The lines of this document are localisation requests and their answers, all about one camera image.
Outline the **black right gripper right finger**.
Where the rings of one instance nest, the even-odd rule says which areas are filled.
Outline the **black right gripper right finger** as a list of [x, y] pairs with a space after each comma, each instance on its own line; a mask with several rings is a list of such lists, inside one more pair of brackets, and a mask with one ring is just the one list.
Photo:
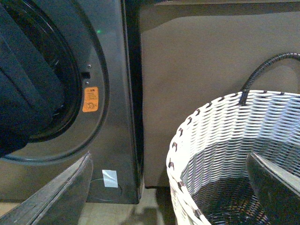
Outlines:
[[272, 225], [300, 223], [300, 178], [250, 152], [246, 168], [251, 188]]

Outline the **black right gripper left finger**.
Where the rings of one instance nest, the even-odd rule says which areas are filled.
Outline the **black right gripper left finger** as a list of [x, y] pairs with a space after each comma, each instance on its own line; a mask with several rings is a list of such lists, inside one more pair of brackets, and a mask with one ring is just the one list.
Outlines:
[[35, 194], [0, 218], [2, 225], [76, 225], [93, 173], [88, 152]]

